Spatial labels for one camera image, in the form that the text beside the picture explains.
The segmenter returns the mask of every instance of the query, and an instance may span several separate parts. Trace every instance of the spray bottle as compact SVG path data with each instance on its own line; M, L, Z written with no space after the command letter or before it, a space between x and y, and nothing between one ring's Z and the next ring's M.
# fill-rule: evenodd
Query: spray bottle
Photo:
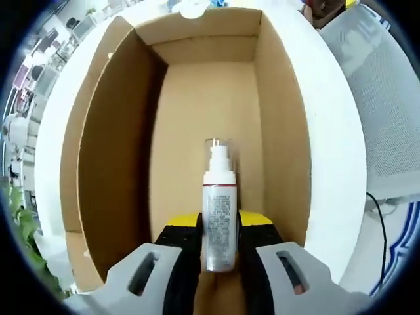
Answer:
M229 143L206 141L208 169L203 178L203 245L205 269L228 272L234 268L237 245L236 176Z

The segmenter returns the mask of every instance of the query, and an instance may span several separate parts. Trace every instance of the white table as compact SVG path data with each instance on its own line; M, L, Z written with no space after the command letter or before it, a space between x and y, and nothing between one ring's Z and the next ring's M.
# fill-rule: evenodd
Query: white table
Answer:
M136 25L161 15L161 10L146 0L120 15ZM360 119L348 83L317 31L286 2L268 14L276 21L274 27L295 69L308 121L312 195L305 248L328 265L338 283L353 254L364 213L366 152ZM46 235L64 236L59 181L64 133L109 23L99 24L74 52L45 108L35 154L35 192Z

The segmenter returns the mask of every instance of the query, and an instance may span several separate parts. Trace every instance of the white surface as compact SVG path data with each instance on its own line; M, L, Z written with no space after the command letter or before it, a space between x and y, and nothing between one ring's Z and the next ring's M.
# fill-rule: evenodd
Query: white surface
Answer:
M164 13L149 3L143 1L121 15L135 25ZM365 204L366 153L358 112L338 63L313 27L287 3L267 12L295 69L308 120L312 197L305 248L326 263L339 282L353 254ZM35 193L46 235L64 235L59 182L64 132L109 23L99 25L75 51L45 109L36 151Z
M420 232L420 203L405 203L397 208L381 206L387 233L387 260L383 288L398 276ZM380 293L378 283L381 277L383 256L383 232L379 215L364 215L359 240L353 257L340 285L349 292L364 292L371 295Z
M286 2L267 14L295 70L308 121L312 191L304 248L338 283L356 246L366 200L360 118L344 74L318 32Z
M357 103L367 189L378 200L420 194L420 81L407 55L363 5L340 14L320 35Z
M69 290L74 283L72 266L70 264L66 240L59 236L42 236L36 232L33 235L41 256L47 261L51 274L60 281L60 287Z
M18 113L8 115L3 121L3 126L9 130L8 135L4 138L5 144L9 150L14 150L14 146L19 149L25 147L28 141L29 120L20 117Z
M35 190L35 178L33 175L33 165L28 165L24 161L20 162L20 185L23 187L24 190L28 190L33 192ZM28 202L25 200L26 197L22 197L24 199L24 207L27 208L29 206Z

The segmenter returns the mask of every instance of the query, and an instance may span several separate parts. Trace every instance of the black cable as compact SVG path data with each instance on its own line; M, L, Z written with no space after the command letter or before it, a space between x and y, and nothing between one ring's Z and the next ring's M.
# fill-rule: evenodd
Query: black cable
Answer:
M383 256L382 256L381 279L379 280L379 289L382 289L383 278L385 277L385 263L387 260L387 231L385 230L385 223L383 222L382 211L381 211L381 207L378 204L378 201L376 200L375 197L373 197L371 193L366 192L366 195L368 195L375 203L376 208L378 209L378 212L379 212L379 217L381 218L382 233L383 233Z

